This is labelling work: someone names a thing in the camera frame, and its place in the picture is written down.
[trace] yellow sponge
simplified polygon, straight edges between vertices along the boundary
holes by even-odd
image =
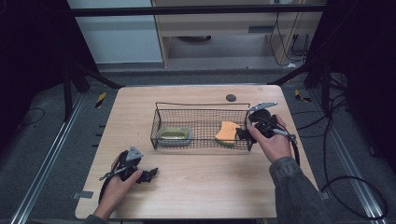
[[[216,141],[225,147],[233,147],[236,143],[236,128],[240,128],[240,126],[231,121],[222,121],[221,129],[215,136]]]

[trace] sleeve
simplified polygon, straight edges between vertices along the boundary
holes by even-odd
[[[292,157],[275,161],[270,174],[276,186],[279,224],[335,223],[318,191]]]
[[[84,224],[108,224],[108,223],[99,217],[96,217],[94,215],[89,215],[87,219],[85,219]]]

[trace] wire basket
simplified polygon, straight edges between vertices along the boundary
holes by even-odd
[[[238,135],[232,141],[219,141],[223,121],[230,121],[245,130],[249,120],[250,104],[185,105],[156,103],[151,130],[151,143],[155,149],[163,148],[229,148],[251,150],[250,140]]]

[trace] hand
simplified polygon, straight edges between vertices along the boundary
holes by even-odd
[[[285,122],[279,115],[276,115],[279,124],[286,127]],[[283,157],[291,157],[290,143],[287,137],[274,134],[271,138],[266,138],[255,127],[248,127],[250,134],[257,140],[268,161],[274,162]]]
[[[142,173],[142,170],[137,170],[125,181],[122,181],[118,175],[113,176],[93,215],[103,220],[108,220],[116,206],[122,201],[125,194],[134,182],[136,182],[136,180],[142,175]]]

